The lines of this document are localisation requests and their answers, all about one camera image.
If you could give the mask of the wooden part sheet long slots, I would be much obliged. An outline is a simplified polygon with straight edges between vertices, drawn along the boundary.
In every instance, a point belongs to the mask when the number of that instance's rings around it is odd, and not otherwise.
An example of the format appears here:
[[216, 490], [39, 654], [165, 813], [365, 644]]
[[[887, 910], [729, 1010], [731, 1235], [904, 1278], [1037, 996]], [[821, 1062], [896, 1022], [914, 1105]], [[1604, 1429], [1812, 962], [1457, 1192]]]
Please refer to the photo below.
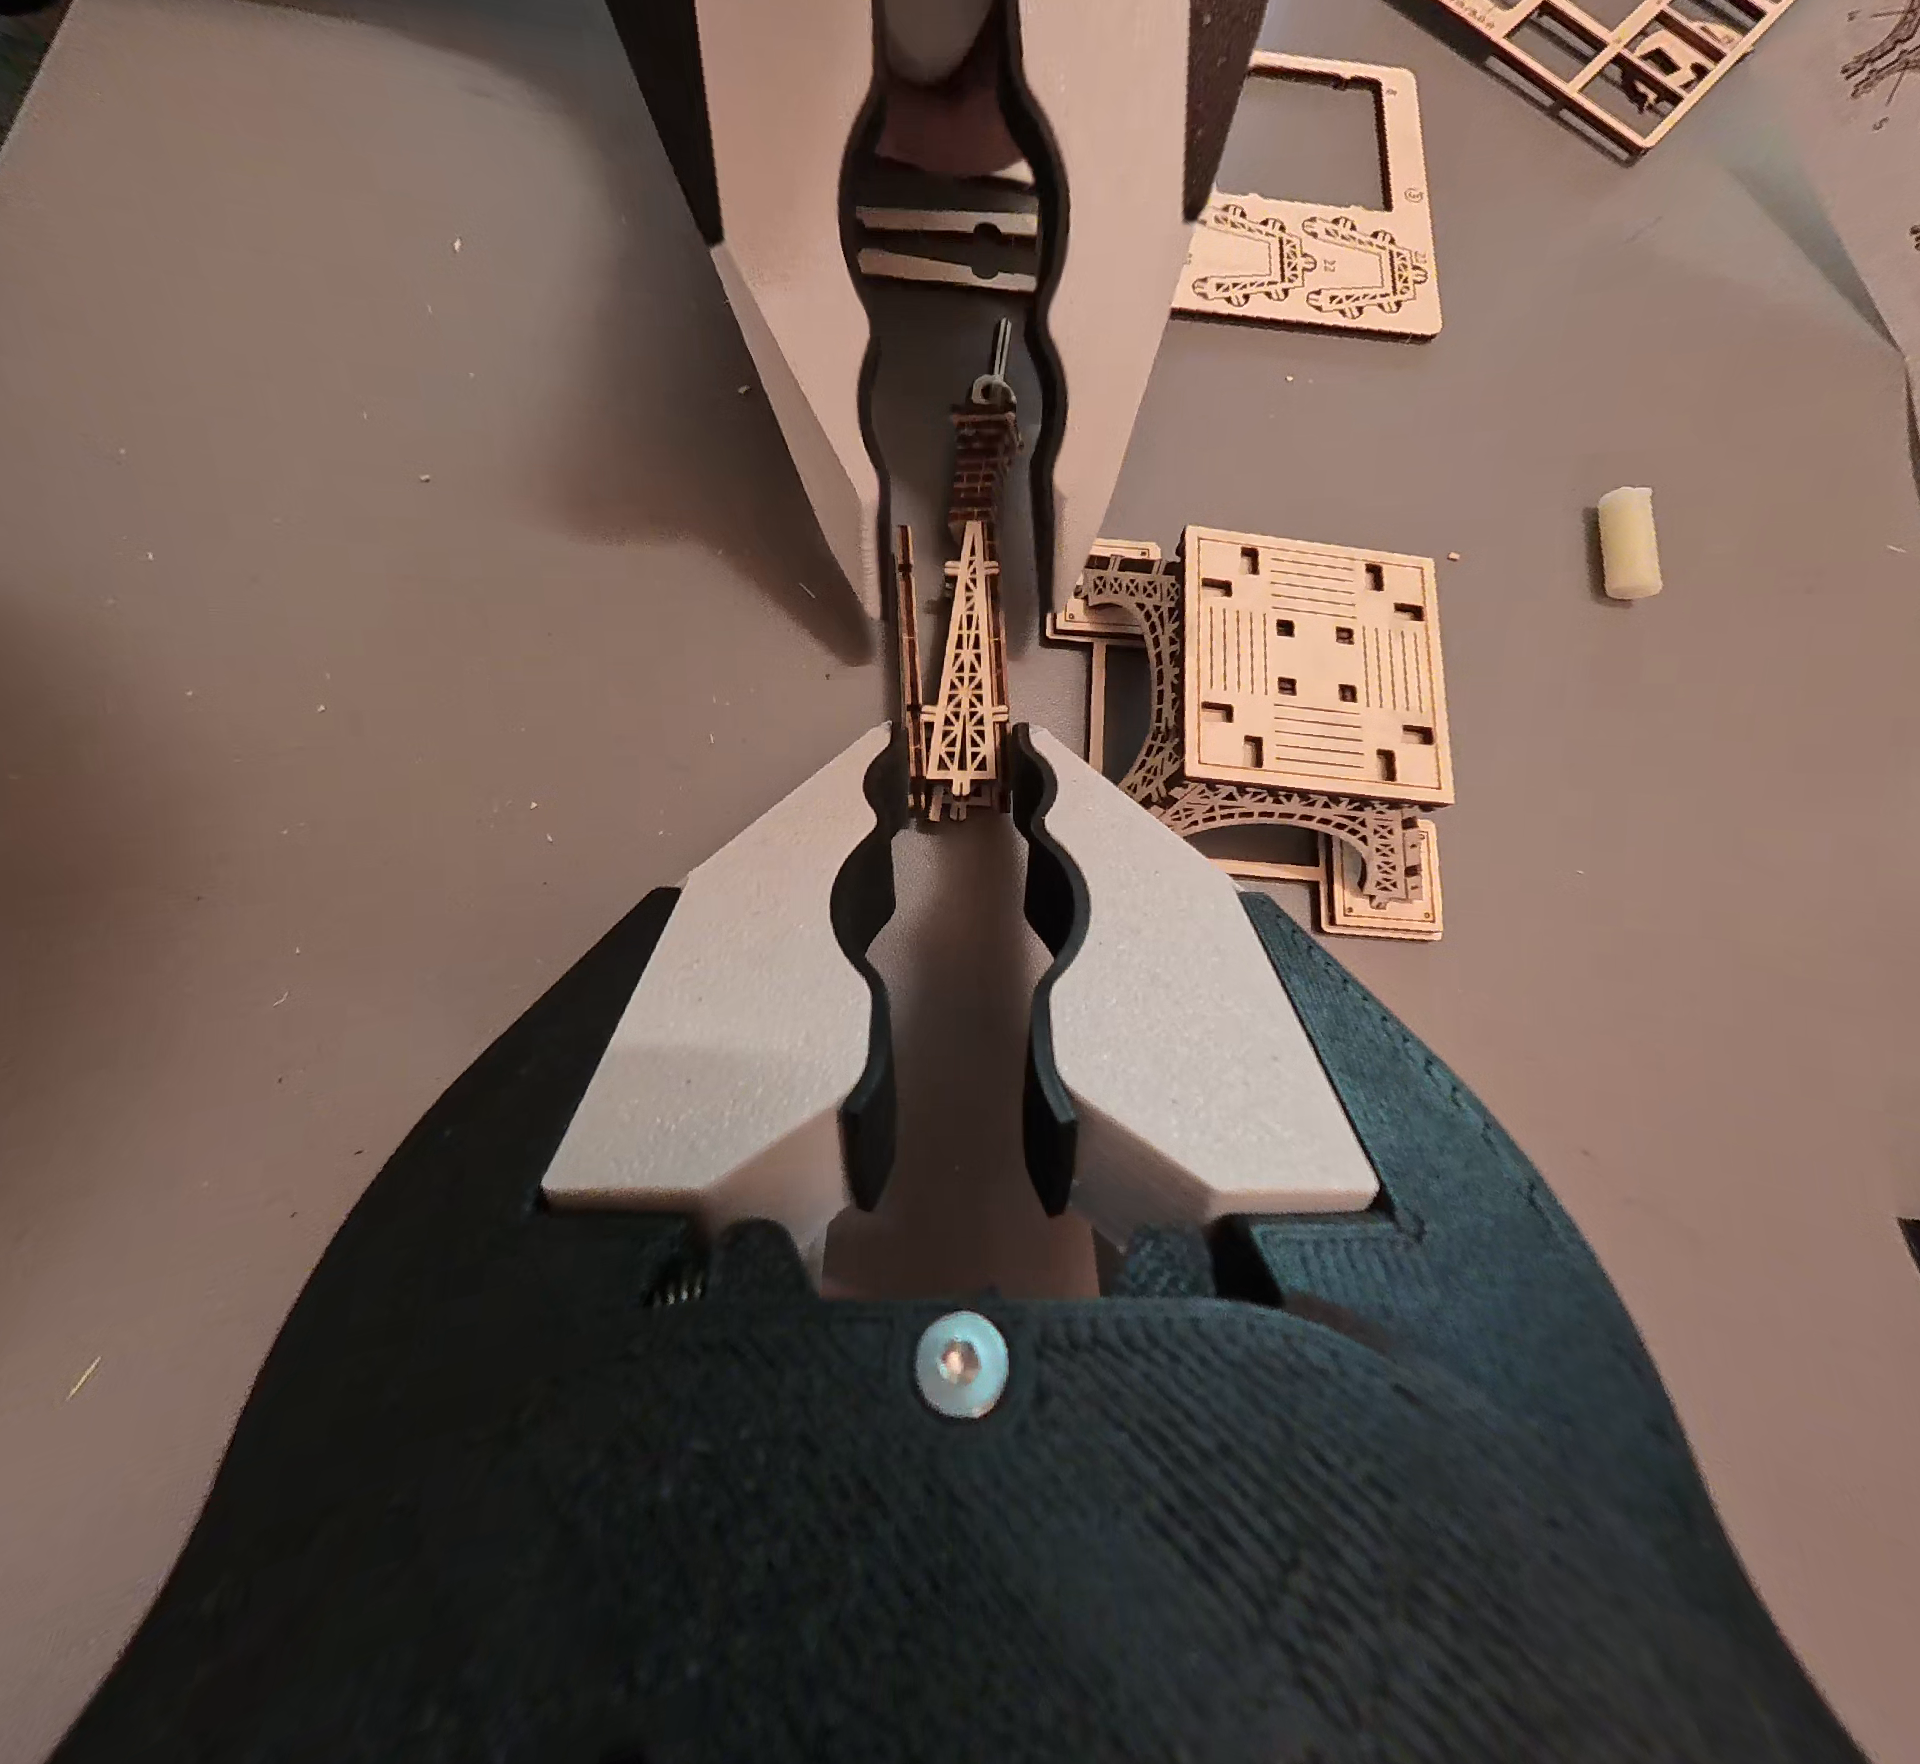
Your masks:
[[[1413, 74], [1259, 52], [1246, 79], [1361, 103], [1372, 115], [1381, 190], [1376, 204], [1332, 204], [1216, 189], [1191, 236], [1171, 312], [1437, 339], [1441, 295]], [[878, 171], [855, 208], [855, 267], [878, 281], [1033, 295], [1037, 245], [1041, 216], [1029, 165], [957, 183]]]

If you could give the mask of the person's left hand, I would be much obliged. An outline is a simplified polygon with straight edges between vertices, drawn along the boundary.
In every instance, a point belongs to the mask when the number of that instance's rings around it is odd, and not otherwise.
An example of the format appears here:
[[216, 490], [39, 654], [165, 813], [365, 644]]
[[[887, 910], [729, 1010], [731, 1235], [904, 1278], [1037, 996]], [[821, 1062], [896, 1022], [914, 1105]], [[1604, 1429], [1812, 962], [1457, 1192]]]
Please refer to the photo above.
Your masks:
[[995, 94], [995, 68], [939, 84], [892, 77], [876, 155], [933, 177], [994, 177], [1022, 163]]

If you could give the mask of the wooden tower spire assembly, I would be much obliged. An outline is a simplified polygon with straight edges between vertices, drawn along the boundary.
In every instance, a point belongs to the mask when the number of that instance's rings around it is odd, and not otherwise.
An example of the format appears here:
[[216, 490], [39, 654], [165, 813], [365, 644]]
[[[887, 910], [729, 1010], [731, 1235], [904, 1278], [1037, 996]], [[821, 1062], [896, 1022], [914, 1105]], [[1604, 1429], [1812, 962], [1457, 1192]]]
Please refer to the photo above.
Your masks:
[[1019, 455], [1019, 399], [1008, 387], [1011, 319], [995, 319], [991, 367], [954, 407], [950, 480], [947, 647], [936, 690], [924, 690], [918, 644], [918, 569], [909, 530], [897, 530], [896, 636], [902, 731], [908, 738], [908, 803], [928, 823], [961, 823], [973, 810], [1005, 810], [1005, 631], [995, 557], [995, 503]]

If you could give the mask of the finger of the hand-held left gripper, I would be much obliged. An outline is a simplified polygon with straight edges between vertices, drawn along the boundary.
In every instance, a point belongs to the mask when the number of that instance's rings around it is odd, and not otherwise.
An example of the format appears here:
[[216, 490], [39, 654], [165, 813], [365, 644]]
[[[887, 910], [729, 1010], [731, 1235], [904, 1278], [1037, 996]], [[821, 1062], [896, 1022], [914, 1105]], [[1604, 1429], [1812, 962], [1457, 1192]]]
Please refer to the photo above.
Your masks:
[[712, 265], [827, 552], [878, 620], [869, 317], [845, 245], [845, 165], [872, 94], [872, 0], [693, 0], [693, 18], [723, 228]]
[[1063, 378], [1047, 485], [1053, 596], [1097, 539], [1189, 257], [1189, 8], [1029, 0], [1029, 95], [1063, 190], [1044, 302]]

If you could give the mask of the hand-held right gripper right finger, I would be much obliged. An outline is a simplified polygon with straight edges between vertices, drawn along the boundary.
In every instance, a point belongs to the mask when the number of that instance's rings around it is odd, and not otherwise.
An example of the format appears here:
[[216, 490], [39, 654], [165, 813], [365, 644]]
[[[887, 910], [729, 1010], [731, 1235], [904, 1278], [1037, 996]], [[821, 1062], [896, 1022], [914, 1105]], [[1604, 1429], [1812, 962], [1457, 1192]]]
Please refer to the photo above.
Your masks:
[[1022, 1152], [1104, 1240], [1344, 1218], [1379, 1179], [1225, 873], [1047, 731], [1011, 733], [1022, 915], [1047, 950]]

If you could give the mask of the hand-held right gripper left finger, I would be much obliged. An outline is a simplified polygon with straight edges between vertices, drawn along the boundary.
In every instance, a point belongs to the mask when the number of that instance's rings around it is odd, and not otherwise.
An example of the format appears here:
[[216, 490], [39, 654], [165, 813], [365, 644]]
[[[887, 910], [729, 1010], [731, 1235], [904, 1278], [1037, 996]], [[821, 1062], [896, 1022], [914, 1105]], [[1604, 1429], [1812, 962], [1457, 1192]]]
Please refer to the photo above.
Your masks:
[[876, 726], [688, 873], [544, 1173], [556, 1207], [872, 1210], [896, 1159], [902, 743]]

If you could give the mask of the small pale wax stick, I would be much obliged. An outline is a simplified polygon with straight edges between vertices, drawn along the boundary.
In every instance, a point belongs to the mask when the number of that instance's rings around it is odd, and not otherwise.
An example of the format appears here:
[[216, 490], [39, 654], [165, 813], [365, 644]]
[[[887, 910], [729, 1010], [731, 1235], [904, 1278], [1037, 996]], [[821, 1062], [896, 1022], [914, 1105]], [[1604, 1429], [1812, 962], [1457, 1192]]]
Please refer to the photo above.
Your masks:
[[1622, 485], [1594, 503], [1601, 593], [1611, 603], [1639, 603], [1661, 593], [1661, 554], [1652, 490]]

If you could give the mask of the grey desk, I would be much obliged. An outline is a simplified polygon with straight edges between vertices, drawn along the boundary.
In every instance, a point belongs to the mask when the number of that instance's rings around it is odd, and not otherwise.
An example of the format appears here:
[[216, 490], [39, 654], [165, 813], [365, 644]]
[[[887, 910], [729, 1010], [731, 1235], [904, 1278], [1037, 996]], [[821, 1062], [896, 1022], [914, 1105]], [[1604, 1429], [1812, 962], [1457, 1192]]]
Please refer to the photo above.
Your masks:
[[[1782, 1630], [1917, 1762], [1905, 361], [1743, 184], [1393, 0], [1447, 330], [1174, 326], [1112, 509], [1441, 560], [1441, 943], [1329, 950], [1613, 1275]], [[1601, 593], [1652, 490], [1661, 593]], [[885, 721], [601, 0], [73, 0], [3, 152], [3, 1762], [178, 1558], [425, 1105]]]

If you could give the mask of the wooden tower base model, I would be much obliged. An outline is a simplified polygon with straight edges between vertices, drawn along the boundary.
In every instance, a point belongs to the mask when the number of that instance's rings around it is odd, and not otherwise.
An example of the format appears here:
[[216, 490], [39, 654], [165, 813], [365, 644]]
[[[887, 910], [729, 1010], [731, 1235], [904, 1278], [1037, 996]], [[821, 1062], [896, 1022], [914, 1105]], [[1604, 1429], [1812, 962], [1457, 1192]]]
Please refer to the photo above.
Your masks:
[[1149, 724], [1116, 786], [1168, 830], [1314, 835], [1324, 930], [1441, 937], [1431, 813], [1454, 786], [1432, 560], [1207, 527], [1174, 557], [1102, 539], [1047, 639], [1092, 647], [1092, 767], [1104, 654], [1144, 647]]

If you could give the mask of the assembly diagram instruction sheet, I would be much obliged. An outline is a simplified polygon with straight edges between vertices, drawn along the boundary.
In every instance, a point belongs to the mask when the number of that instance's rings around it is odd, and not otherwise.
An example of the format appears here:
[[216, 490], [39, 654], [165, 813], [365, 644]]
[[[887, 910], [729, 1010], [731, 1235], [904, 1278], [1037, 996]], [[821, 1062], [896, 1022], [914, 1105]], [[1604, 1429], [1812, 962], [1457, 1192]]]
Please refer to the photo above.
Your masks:
[[1765, 58], [1743, 184], [1917, 391], [1917, 0], [1812, 0]]

